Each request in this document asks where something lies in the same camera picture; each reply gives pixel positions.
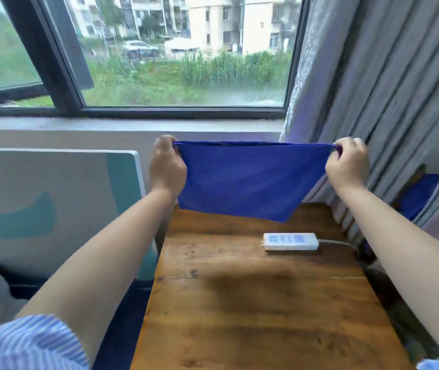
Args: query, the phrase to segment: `forearm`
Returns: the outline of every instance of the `forearm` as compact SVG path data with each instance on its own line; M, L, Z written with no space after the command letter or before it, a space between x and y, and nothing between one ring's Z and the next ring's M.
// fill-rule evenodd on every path
M94 358L108 325L175 197L154 190L72 255L20 311L54 314Z
M401 296L439 344L439 241L363 188L340 197Z

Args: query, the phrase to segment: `board with teal paint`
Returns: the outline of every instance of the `board with teal paint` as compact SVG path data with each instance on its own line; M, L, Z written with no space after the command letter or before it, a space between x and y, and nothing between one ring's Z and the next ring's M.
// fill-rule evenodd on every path
M0 149L0 262L49 277L144 195L136 151ZM153 242L138 279L157 259Z

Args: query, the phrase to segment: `hand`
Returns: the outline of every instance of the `hand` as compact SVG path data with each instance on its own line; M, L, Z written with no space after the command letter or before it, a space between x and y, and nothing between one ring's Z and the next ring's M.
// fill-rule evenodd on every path
M345 137L335 142L343 147L341 156L334 151L326 163L326 172L334 190L340 198L355 188L365 189L369 177L368 150L360 138Z
M178 153L178 148L173 148L172 142L176 142L176 139L171 135L163 135L156 139L149 176L153 190L165 189L175 200L185 186L187 167Z

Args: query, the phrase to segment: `white power strip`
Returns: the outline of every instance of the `white power strip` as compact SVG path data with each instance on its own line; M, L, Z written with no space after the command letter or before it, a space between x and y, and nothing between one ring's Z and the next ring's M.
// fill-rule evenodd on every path
M319 241L314 233L266 233L262 245L267 251L316 251Z

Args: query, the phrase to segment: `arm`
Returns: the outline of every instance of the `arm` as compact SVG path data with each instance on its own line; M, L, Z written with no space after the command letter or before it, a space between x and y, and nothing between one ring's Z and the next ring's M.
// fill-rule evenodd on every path
M59 317L79 338L91 364L161 220L185 185L187 168L172 140L161 136L155 142L151 192L65 261L17 315Z
M367 149L361 139L336 142L329 180L403 299L439 344L439 241L367 191Z

